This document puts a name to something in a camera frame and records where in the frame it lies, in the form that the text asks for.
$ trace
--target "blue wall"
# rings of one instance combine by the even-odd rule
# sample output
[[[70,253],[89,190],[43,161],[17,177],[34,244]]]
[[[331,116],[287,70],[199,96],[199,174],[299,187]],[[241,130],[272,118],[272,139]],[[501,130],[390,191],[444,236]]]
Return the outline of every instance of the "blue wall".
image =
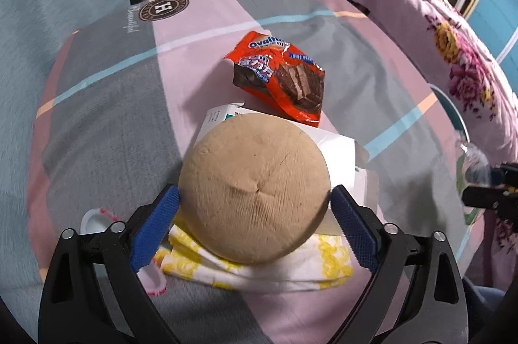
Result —
[[[518,27],[518,0],[480,0],[468,22],[496,58]],[[518,93],[518,44],[501,62],[501,67]]]

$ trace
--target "bedding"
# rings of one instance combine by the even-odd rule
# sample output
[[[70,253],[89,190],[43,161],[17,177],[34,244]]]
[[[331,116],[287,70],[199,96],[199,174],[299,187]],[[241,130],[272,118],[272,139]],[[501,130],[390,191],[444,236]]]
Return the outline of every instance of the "bedding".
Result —
[[[12,255],[18,266],[44,278],[59,233],[79,229],[88,210],[127,219],[166,182],[178,183],[209,108],[245,102],[269,111],[232,86],[232,64],[222,60],[250,30],[293,42],[325,69],[320,127],[369,152],[367,169],[380,178],[380,218],[411,234],[446,232],[465,271],[483,222],[465,223],[453,127],[401,50],[346,0],[153,0],[64,39],[34,111],[27,215],[3,219],[19,226],[27,244]],[[7,255],[10,244],[0,246]],[[333,289],[235,292],[169,277],[153,302],[185,343],[325,344],[370,278],[349,253],[353,273]],[[129,333],[100,282],[115,324]],[[394,324],[406,286],[403,277],[382,330]],[[16,294],[2,290],[33,337],[41,287],[33,280]]]
[[[517,161],[516,95],[487,47],[447,0],[351,0],[449,94],[490,163]]]
[[[26,228],[35,112],[64,39],[129,4],[130,0],[0,0],[0,296],[32,336],[41,295]]]

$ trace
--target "cardboard box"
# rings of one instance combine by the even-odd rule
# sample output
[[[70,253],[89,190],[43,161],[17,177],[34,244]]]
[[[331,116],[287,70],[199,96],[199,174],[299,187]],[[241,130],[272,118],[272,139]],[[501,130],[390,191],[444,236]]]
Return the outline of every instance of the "cardboard box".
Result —
[[[201,125],[196,143],[215,126],[233,116],[258,113],[243,106],[244,103],[232,103],[210,109]],[[327,164],[331,187],[344,185],[358,205],[369,207],[376,214],[379,182],[375,172],[364,168],[369,160],[368,152],[352,138],[295,121],[289,122],[307,133],[319,147]],[[315,233],[343,235],[331,211],[331,205]]]

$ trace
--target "blue gripper pad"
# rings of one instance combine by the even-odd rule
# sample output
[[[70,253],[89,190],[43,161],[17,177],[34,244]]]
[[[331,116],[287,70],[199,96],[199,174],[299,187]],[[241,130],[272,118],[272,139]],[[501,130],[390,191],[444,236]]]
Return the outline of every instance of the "blue gripper pad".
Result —
[[[353,203],[337,187],[331,192],[331,211],[347,238],[360,266],[374,274],[377,270],[377,244]]]
[[[131,241],[129,263],[134,272],[151,264],[179,207],[178,188],[171,186]]]

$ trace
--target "yellow floral cloth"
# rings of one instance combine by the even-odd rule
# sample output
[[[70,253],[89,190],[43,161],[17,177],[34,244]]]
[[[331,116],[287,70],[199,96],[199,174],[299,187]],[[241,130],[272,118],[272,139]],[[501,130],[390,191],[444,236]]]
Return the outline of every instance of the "yellow floral cloth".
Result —
[[[221,259],[173,225],[172,250],[161,247],[155,262],[162,271],[185,280],[246,292],[322,290],[344,284],[352,275],[349,250],[339,236],[312,235],[301,247],[277,261],[243,266]]]
[[[434,37],[437,50],[444,60],[448,63],[457,63],[459,48],[452,26],[446,21],[440,22],[435,26]]]

